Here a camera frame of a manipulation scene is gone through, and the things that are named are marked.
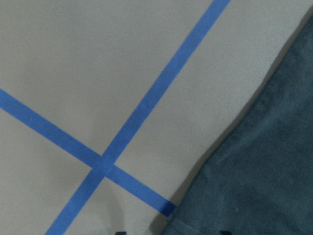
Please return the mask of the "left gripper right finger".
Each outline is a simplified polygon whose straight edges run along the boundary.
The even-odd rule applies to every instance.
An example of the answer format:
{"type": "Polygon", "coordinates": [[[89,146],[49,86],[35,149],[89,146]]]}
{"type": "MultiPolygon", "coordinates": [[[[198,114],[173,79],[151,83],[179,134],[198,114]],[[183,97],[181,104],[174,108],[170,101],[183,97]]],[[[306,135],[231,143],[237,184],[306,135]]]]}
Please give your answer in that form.
{"type": "Polygon", "coordinates": [[[232,235],[231,231],[220,231],[220,235],[232,235]]]}

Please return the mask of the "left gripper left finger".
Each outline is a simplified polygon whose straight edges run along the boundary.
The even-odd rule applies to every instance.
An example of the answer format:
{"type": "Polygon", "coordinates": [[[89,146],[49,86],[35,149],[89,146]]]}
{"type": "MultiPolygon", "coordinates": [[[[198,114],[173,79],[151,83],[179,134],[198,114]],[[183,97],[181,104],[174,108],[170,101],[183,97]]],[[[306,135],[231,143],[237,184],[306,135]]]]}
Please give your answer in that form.
{"type": "Polygon", "coordinates": [[[116,232],[114,235],[127,235],[127,232],[126,231],[119,231],[119,232],[116,232]]]}

